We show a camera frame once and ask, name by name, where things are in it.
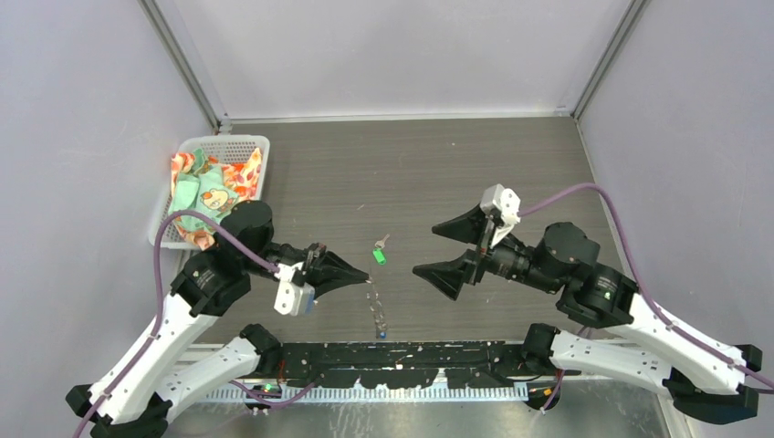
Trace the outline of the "green key tag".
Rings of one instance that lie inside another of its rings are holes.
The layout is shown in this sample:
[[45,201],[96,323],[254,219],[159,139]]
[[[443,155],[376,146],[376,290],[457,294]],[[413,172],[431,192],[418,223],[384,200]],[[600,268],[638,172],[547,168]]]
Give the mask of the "green key tag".
[[372,250],[372,255],[378,265],[383,266],[387,263],[386,256],[381,248],[374,248]]

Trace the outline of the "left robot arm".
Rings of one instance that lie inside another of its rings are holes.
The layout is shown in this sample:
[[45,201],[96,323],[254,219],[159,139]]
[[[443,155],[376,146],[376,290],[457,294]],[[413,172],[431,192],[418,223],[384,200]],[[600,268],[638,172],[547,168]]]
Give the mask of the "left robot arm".
[[272,376],[281,345],[258,324],[195,364],[175,368],[193,342],[250,291],[252,276],[276,282],[274,308],[285,316],[305,314],[322,295],[371,280],[325,245],[275,243],[273,213],[262,201],[236,204],[214,230],[214,243],[191,256],[169,288],[157,288],[154,318],[117,364],[99,381],[67,394],[79,432],[160,437],[191,405],[229,381],[252,372]]

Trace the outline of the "silver key with green tag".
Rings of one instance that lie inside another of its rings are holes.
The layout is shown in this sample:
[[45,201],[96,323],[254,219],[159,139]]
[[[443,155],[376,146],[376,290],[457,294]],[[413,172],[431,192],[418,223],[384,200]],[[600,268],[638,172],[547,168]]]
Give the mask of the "silver key with green tag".
[[387,242],[387,240],[388,240],[389,238],[390,238],[390,235],[389,235],[389,234],[385,235],[385,236],[384,236],[382,239],[380,239],[380,240],[378,240],[378,241],[376,241],[376,242],[375,242],[375,244],[374,244],[374,247],[375,247],[376,249],[380,249],[380,250],[382,250],[382,249],[383,249],[383,248],[386,246],[386,242]]

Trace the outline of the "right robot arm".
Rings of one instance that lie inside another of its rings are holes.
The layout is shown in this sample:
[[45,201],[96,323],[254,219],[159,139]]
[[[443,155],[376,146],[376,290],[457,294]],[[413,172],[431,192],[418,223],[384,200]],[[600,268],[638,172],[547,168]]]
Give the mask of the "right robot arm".
[[632,348],[602,345],[534,323],[520,349],[522,365],[533,374],[579,370],[611,377],[666,395],[682,414],[710,424],[757,415],[759,395],[745,384],[746,371],[759,370],[762,362],[757,347],[723,344],[653,311],[634,280],[599,262],[599,245],[576,225],[550,224],[529,246],[513,235],[517,223],[515,202],[481,203],[433,227],[434,234],[467,244],[466,251],[413,272],[451,299],[486,274],[500,276],[557,295],[557,310],[587,329],[633,342]]

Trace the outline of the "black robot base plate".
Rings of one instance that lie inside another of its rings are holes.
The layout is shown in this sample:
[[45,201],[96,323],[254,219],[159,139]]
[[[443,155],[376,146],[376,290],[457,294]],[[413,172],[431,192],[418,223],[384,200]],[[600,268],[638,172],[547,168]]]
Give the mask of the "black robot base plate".
[[259,361],[255,378],[292,387],[425,389],[445,378],[450,389],[506,388],[554,377],[549,362],[524,361],[521,345],[505,341],[285,343]]

